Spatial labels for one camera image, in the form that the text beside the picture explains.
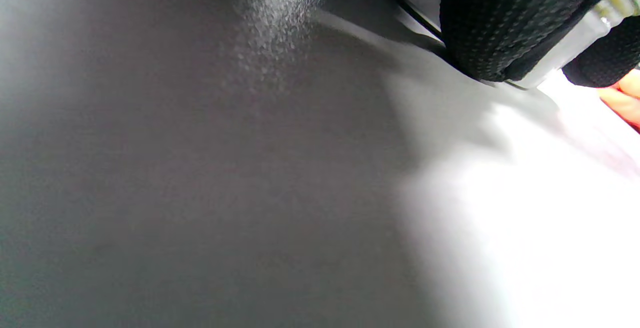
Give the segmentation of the person's right hand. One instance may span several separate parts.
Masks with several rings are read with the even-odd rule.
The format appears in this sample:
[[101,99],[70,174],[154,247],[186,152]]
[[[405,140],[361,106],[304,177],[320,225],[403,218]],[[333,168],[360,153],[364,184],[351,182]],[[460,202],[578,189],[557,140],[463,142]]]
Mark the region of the person's right hand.
[[620,81],[640,61],[640,17],[619,25],[571,60],[562,72],[572,84],[603,88]]

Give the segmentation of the person's left hand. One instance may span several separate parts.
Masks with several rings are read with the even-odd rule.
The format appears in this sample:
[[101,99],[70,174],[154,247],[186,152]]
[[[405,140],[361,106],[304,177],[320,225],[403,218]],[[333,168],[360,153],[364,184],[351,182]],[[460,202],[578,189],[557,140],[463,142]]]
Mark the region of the person's left hand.
[[600,0],[440,0],[442,40],[474,78],[521,80]]

